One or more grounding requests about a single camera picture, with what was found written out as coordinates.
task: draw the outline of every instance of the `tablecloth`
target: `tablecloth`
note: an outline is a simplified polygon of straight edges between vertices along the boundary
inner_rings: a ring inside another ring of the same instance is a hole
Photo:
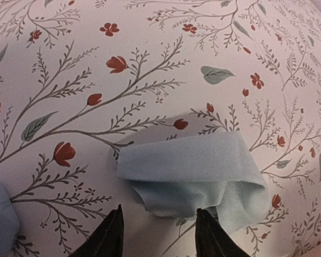
[[[148,214],[116,176],[119,151],[236,130],[273,198],[232,238],[253,257],[308,252],[321,243],[321,13],[309,0],[0,0],[0,180],[22,227],[12,256],[68,256],[121,203],[126,257],[194,257],[193,221]]]

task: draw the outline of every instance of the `napkin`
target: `napkin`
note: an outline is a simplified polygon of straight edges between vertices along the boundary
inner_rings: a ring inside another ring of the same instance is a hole
[[[18,217],[4,186],[0,182],[0,257],[8,256],[18,231]]]
[[[240,132],[216,133],[123,148],[118,177],[160,217],[218,214],[227,233],[265,219],[266,182]]]

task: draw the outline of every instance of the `folded cloth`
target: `folded cloth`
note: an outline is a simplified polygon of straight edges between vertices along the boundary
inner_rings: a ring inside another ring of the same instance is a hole
[[[270,208],[266,182],[239,132],[123,148],[118,176],[154,215],[193,217],[207,209],[227,233],[262,221]]]
[[[18,231],[18,217],[4,186],[0,182],[0,257],[8,256]]]

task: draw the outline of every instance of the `towel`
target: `towel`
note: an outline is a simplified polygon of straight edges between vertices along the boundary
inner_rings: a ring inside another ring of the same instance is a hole
[[[126,147],[117,173],[154,215],[188,218],[207,209],[227,233],[262,221],[271,204],[240,132]]]
[[[0,182],[0,257],[8,256],[18,231],[18,217],[4,186]]]

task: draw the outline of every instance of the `black robotic claw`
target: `black robotic claw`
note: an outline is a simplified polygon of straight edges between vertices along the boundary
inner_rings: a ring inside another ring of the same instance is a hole
[[[197,257],[250,257],[207,210],[197,210],[195,242]]]
[[[124,218],[121,205],[69,257],[123,257]]]

